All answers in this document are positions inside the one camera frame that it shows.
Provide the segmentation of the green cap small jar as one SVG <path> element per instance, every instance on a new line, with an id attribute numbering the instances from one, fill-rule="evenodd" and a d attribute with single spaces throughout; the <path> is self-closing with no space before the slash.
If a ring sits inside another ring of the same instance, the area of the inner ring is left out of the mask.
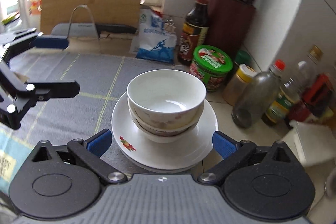
<path id="1" fill-rule="evenodd" d="M 249 53 L 247 53 L 246 51 L 243 50 L 238 50 L 236 57 L 234 58 L 233 61 L 233 68 L 232 68 L 232 72 L 233 74 L 235 74 L 237 72 L 237 70 L 239 69 L 239 66 L 241 64 L 245 64 L 247 66 L 250 66 L 251 64 L 251 56 L 249 55 Z"/>

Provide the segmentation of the dark red knife block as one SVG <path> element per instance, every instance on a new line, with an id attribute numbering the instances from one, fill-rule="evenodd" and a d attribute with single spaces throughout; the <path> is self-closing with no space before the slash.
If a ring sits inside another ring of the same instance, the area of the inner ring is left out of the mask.
<path id="1" fill-rule="evenodd" d="M 205 44 L 215 46 L 235 58 L 249 31 L 256 8 L 256 0 L 210 0 L 210 27 Z"/>

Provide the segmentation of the plate with food stain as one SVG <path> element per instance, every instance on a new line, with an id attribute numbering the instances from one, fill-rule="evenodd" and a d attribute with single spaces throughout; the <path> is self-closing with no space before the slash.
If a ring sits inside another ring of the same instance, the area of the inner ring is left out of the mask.
<path id="1" fill-rule="evenodd" d="M 194 169 L 203 169 L 203 162 L 200 161 L 197 164 L 185 167 L 185 168 L 178 168 L 178 169 L 160 169 L 160 168 L 153 168 L 147 165 L 143 165 L 135 160 L 132 160 L 131 158 L 128 158 L 133 164 L 139 166 L 142 169 L 148 170 L 150 172 L 154 173 L 183 173 L 183 172 L 188 172 L 192 171 Z"/>

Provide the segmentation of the red label sauce bottle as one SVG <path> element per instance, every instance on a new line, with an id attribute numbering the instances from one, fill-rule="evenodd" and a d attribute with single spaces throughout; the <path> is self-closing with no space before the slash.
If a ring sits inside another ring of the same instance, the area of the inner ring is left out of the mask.
<path id="1" fill-rule="evenodd" d="M 302 94 L 294 105 L 285 124 L 292 128 L 291 122 L 326 125 L 335 116 L 335 63 L 324 73 L 320 73 L 314 84 Z"/>

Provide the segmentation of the tall plastic wrap roll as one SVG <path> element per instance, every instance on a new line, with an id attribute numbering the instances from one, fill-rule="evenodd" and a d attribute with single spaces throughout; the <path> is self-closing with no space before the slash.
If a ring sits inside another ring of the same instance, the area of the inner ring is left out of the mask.
<path id="1" fill-rule="evenodd" d="M 29 7 L 27 4 L 27 0 L 18 0 L 19 13 L 22 20 L 22 26 L 24 29 L 30 28 L 30 15 L 29 15 Z"/>

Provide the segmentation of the santoku kitchen knife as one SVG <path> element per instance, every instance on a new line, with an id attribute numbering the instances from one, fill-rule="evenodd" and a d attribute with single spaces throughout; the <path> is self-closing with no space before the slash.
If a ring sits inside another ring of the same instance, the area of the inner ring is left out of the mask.
<path id="1" fill-rule="evenodd" d="M 102 32 L 112 34 L 135 34 L 137 28 L 124 24 L 105 23 L 59 23 L 51 31 L 55 36 L 98 38 Z"/>

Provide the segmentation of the dark vinegar bottle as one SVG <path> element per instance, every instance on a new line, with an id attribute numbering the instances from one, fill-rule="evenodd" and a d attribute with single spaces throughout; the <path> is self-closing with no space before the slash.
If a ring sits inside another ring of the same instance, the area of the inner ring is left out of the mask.
<path id="1" fill-rule="evenodd" d="M 195 5 L 186 15 L 179 41 L 177 58 L 190 65 L 197 46 L 203 44 L 209 29 L 209 0 L 195 0 Z"/>

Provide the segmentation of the white plate back fruit print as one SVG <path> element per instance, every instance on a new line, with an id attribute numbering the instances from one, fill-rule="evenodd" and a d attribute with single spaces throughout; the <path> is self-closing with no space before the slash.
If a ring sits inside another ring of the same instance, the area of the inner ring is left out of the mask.
<path id="1" fill-rule="evenodd" d="M 112 112 L 112 133 L 121 152 L 153 168 L 178 169 L 197 164 L 213 149 L 213 133 L 217 130 L 217 116 L 208 101 L 193 131 L 173 143 L 155 143 L 142 135 L 130 116 L 127 94 L 120 97 Z"/>

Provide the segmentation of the clear bottle red cap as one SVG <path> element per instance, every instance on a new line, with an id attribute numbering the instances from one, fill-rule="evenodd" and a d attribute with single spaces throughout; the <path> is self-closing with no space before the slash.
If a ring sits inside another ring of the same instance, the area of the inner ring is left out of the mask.
<path id="1" fill-rule="evenodd" d="M 231 114 L 239 128 L 250 128 L 262 118 L 277 97 L 284 69 L 284 61 L 278 59 L 267 71 L 258 73 L 244 89 Z"/>

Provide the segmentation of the white bowl pink flowers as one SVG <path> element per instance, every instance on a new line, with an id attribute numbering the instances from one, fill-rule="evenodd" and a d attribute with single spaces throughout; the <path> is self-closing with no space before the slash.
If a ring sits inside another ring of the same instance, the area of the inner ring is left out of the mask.
<path id="1" fill-rule="evenodd" d="M 173 69 L 159 69 L 138 75 L 128 84 L 127 97 L 137 115 L 147 124 L 188 124 L 205 100 L 204 83 L 195 76 Z"/>
<path id="2" fill-rule="evenodd" d="M 145 130 L 139 123 L 138 121 L 135 121 L 134 124 L 139 128 L 140 132 L 142 135 L 144 135 L 147 139 L 155 142 L 155 143 L 173 143 L 177 141 L 178 139 L 181 139 L 181 137 L 189 134 L 190 132 L 193 131 L 193 129 L 196 127 L 197 123 L 192 124 L 190 127 L 188 127 L 185 131 L 180 132 L 175 135 L 155 135 L 147 130 Z"/>

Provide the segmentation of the white plastic container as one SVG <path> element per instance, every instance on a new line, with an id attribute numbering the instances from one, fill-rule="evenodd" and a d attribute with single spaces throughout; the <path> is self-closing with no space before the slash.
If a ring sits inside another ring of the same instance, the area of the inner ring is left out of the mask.
<path id="1" fill-rule="evenodd" d="M 304 167 L 335 159 L 335 137 L 327 126 L 298 121 L 290 122 L 291 130 L 282 138 Z"/>

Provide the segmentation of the blue white salt bag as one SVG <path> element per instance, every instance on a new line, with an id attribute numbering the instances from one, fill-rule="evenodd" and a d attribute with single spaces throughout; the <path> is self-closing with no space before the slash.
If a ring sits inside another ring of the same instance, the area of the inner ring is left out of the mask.
<path id="1" fill-rule="evenodd" d="M 129 52 L 136 54 L 138 59 L 173 64 L 177 36 L 174 31 L 166 31 L 165 25 L 164 19 L 152 9 L 141 9 L 138 30 Z"/>

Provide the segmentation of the plain white front bowl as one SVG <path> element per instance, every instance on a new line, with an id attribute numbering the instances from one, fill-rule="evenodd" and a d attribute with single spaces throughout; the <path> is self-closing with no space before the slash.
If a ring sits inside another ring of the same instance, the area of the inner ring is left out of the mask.
<path id="1" fill-rule="evenodd" d="M 167 134 L 167 135 L 175 135 L 178 134 L 180 132 L 185 131 L 188 127 L 190 127 L 192 124 L 194 123 L 198 123 L 198 121 L 201 118 L 201 115 L 203 113 L 203 109 L 204 109 L 205 104 L 202 103 L 201 106 L 198 108 L 195 116 L 193 117 L 193 119 L 186 125 L 184 126 L 179 126 L 177 128 L 172 128 L 171 125 L 172 123 L 169 122 L 159 122 L 157 127 L 151 126 L 147 123 L 145 123 L 135 112 L 133 107 L 129 107 L 129 113 L 130 116 L 132 118 L 132 120 L 138 121 L 138 123 L 147 131 L 155 134 L 155 135 L 163 135 L 163 134 Z"/>

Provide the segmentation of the yellow lid spice jar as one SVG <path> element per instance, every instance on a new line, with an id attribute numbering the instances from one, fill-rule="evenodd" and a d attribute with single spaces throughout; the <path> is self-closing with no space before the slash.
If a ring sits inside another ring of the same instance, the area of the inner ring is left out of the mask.
<path id="1" fill-rule="evenodd" d="M 231 106 L 234 106 L 247 85 L 253 80 L 257 72 L 251 67 L 240 64 L 237 72 L 229 81 L 223 91 L 223 99 Z"/>

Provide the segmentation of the green lid sauce jar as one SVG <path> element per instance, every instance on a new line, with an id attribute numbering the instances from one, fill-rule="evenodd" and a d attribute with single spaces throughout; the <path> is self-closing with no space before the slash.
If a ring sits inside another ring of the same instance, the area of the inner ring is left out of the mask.
<path id="1" fill-rule="evenodd" d="M 189 67 L 189 73 L 204 83 L 208 92 L 216 91 L 232 70 L 231 58 L 214 46 L 197 46 Z"/>

